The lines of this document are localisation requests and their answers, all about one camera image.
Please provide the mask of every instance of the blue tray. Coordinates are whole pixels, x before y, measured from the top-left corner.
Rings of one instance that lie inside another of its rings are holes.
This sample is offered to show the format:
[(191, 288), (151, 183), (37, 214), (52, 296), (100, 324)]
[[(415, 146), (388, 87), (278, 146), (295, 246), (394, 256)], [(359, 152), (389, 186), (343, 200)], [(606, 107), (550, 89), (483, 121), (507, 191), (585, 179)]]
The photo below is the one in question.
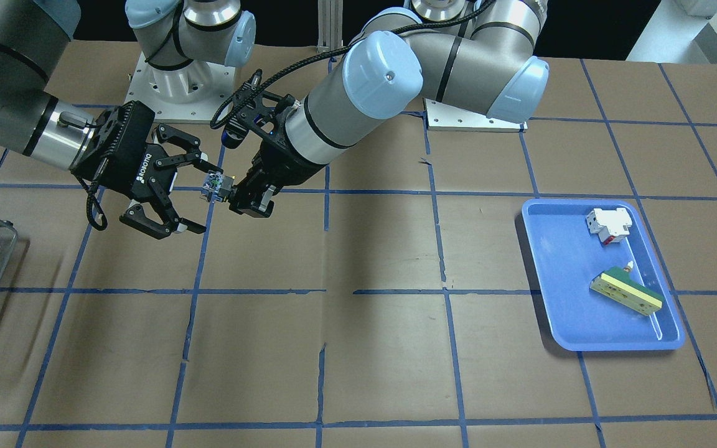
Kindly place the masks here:
[[(588, 232), (594, 208), (624, 207), (632, 217), (629, 236), (603, 246)], [(640, 215), (623, 201), (530, 199), (522, 218), (533, 253), (541, 296), (555, 341), (575, 352), (674, 350), (685, 329)], [(663, 294), (660, 311), (648, 317), (592, 291), (591, 281), (613, 266), (635, 262), (632, 280)]]

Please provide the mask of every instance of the gray robot arm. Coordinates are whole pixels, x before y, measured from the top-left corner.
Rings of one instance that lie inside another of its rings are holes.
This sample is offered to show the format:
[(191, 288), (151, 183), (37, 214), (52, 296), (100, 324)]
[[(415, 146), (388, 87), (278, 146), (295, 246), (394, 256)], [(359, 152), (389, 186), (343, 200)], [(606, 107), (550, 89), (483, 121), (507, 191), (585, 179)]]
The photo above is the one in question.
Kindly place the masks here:
[[(180, 67), (205, 62), (241, 66), (253, 48), (255, 21), (239, 0), (129, 0), (127, 15), (157, 89), (183, 85), (195, 90), (189, 79), (173, 82)], [(132, 101), (93, 117), (44, 91), (79, 20), (74, 0), (0, 0), (0, 145), (76, 176), (88, 190), (88, 221), (98, 230), (106, 227), (95, 196), (102, 186), (131, 199), (120, 221), (147, 235), (203, 232), (203, 226), (180, 217), (169, 198), (177, 168), (219, 170), (205, 161), (197, 138), (160, 124), (154, 130), (157, 142), (182, 149), (170, 156), (162, 145), (147, 142), (154, 112), (142, 103)], [(171, 94), (179, 97), (183, 91)], [(147, 218), (143, 204), (161, 222)], [(93, 207), (101, 223), (93, 219)]]
[[(210, 198), (268, 217), (271, 196), (309, 179), (417, 96), (524, 122), (549, 76), (547, 63), (533, 56), (545, 20), (546, 0), (412, 0), (373, 17), (302, 100), (267, 93), (273, 79), (260, 85), (261, 73), (254, 74), (234, 94), (234, 109), (211, 125), (225, 125), (227, 147), (250, 131), (262, 143), (239, 184), (213, 175)], [(270, 133), (262, 128), (268, 123)]]

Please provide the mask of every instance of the white mounting plate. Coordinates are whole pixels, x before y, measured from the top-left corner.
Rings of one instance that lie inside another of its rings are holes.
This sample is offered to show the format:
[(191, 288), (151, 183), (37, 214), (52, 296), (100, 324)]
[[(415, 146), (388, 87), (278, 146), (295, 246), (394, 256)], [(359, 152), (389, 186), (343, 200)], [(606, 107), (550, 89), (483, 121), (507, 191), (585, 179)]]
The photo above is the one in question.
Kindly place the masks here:
[(207, 62), (212, 71), (213, 85), (207, 89), (206, 95), (199, 101), (187, 104), (169, 103), (162, 99), (149, 83), (149, 72), (146, 69), (148, 64), (145, 56), (141, 53), (137, 59), (137, 67), (129, 83), (129, 90), (126, 93), (124, 102), (139, 100), (154, 111), (157, 121), (163, 123), (208, 123), (212, 119), (217, 108), (234, 91), (233, 67), (216, 65)]
[(428, 128), (433, 131), (481, 131), (482, 133), (518, 133), (527, 130), (527, 123), (518, 124), (501, 119), (487, 119), (484, 114), (460, 110), (435, 100), (424, 99)]

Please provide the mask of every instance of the metal post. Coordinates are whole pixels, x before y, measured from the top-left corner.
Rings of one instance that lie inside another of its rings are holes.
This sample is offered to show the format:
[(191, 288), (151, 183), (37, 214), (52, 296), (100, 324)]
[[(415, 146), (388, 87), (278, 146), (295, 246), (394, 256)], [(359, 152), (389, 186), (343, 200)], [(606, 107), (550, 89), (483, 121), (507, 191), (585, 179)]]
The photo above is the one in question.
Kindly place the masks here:
[(342, 46), (342, 0), (318, 0), (319, 53)]

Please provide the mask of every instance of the black background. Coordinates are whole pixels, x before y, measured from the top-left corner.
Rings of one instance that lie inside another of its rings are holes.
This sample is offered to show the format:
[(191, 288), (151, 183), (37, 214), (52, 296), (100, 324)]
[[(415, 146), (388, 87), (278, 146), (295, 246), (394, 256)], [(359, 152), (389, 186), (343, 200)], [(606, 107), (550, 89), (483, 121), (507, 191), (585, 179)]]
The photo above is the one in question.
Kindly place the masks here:
[[(80, 40), (134, 40), (123, 12), (125, 0), (79, 0)], [(367, 20), (402, 0), (345, 0), (344, 39), (355, 36)], [(535, 54), (625, 60), (660, 0), (551, 0)], [(243, 0), (256, 16), (256, 43), (275, 46), (316, 45), (317, 0), (258, 2)]]

